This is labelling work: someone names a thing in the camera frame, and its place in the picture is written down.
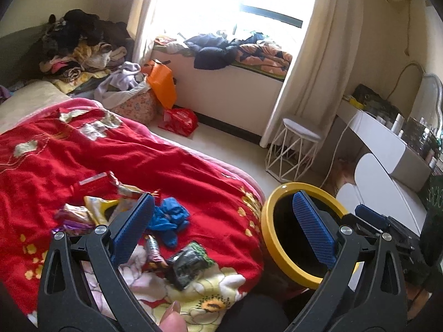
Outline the person's left hand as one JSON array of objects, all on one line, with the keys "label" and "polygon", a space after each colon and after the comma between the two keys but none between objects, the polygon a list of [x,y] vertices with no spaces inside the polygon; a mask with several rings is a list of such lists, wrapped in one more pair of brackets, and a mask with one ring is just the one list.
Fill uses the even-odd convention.
[{"label": "person's left hand", "polygon": [[180,315],[181,305],[178,301],[174,301],[162,315],[159,328],[163,332],[187,332],[188,327],[186,321]]}]

